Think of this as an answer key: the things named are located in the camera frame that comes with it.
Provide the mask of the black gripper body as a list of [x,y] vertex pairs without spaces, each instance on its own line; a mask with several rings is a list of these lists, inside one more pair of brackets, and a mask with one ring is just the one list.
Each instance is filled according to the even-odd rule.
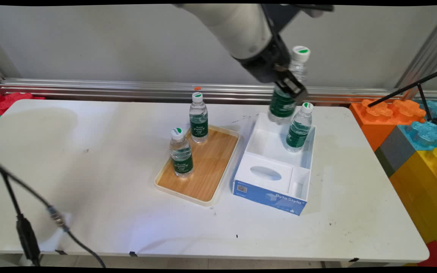
[[237,61],[260,83],[273,83],[287,77],[290,54],[281,36],[276,35],[258,54]]

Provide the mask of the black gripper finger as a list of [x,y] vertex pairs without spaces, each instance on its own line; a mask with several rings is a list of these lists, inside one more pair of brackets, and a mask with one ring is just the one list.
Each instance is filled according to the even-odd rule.
[[276,74],[274,84],[294,99],[297,104],[303,104],[308,96],[304,84],[299,82],[287,67],[275,65],[274,72]]

